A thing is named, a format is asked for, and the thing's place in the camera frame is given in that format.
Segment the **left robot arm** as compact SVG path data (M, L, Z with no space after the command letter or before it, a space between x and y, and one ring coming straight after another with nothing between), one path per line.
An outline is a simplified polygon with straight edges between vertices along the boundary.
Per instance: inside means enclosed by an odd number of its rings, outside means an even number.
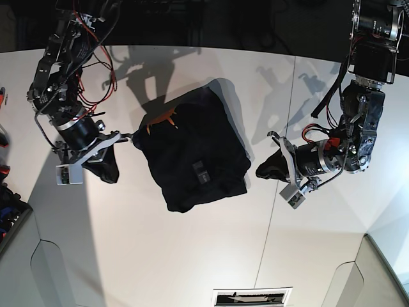
M334 84L311 113L317 118L325 111L330 127L306 125L302 146L270 131L279 149L258 166L258 178L280 180L305 193L324 185L322 174L338 177L368 167L383 113L382 86L394 83L407 17L408 1L353 2L350 50Z

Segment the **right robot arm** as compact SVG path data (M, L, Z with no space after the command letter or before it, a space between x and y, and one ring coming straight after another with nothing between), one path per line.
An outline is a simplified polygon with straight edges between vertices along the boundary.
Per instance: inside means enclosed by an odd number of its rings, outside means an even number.
M57 1L56 11L56 30L38 62L27 100L35 115L46 116L60 136L49 143L61 161L56 166L59 185L81 184L84 169L115 184L120 173L114 145L128 135L117 130L104 134L104 122L93 120L96 107L116 90L113 63L105 63L109 81L100 100L84 98L81 77L87 62L117 25L121 1Z

